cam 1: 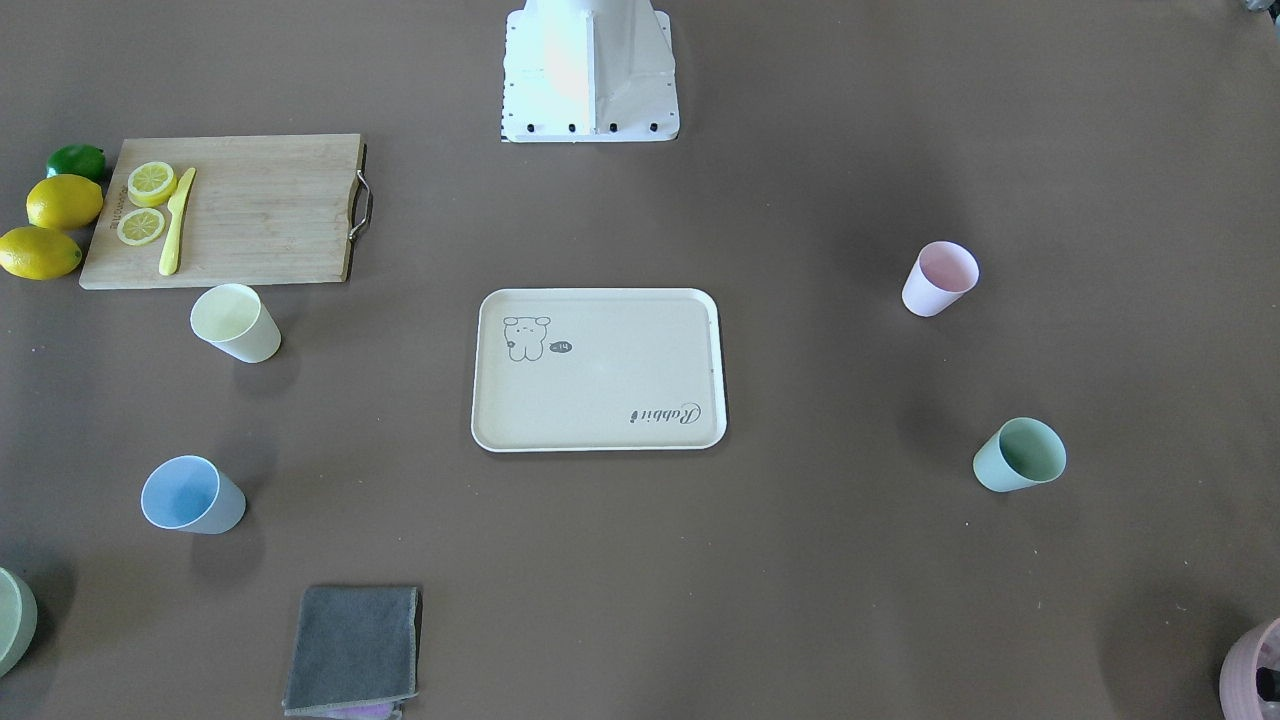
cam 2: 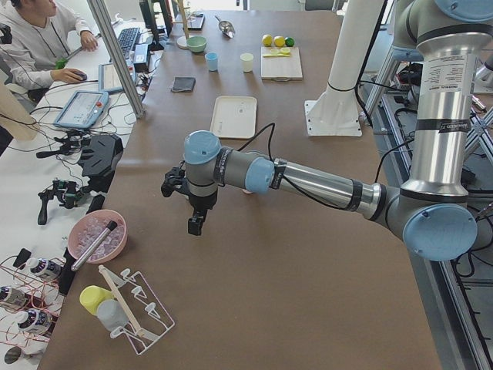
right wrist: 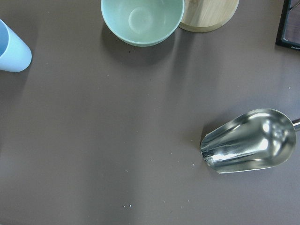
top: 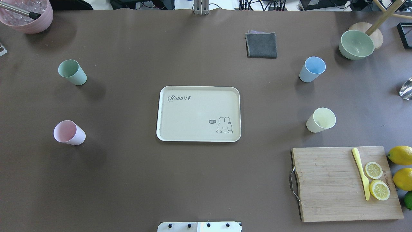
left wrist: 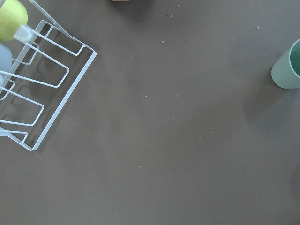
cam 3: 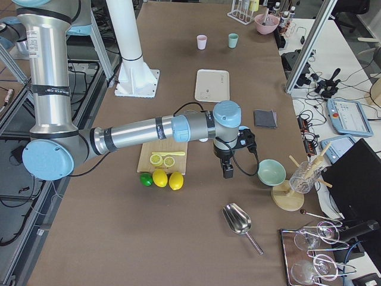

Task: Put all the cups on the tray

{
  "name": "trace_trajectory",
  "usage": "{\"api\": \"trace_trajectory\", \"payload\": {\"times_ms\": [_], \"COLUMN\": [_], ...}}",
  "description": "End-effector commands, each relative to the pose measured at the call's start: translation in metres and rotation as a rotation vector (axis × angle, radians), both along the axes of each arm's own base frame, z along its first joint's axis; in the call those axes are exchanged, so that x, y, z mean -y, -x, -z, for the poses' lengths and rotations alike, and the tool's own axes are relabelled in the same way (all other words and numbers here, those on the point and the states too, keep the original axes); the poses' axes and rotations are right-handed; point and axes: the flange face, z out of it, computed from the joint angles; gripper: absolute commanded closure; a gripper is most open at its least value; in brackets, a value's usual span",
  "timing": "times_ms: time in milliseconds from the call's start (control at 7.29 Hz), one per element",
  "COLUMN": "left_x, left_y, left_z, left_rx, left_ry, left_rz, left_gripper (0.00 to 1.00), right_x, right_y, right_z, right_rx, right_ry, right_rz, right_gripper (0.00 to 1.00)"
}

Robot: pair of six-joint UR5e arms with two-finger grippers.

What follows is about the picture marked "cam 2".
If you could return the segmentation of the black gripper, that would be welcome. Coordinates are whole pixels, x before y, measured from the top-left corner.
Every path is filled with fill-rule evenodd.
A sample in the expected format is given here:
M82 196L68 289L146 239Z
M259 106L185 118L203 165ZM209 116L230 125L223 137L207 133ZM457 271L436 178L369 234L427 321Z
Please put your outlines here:
M188 199L194 209L192 217L188 219L188 233L194 236L201 236L207 211L212 210L216 204L216 192L205 197L190 193Z

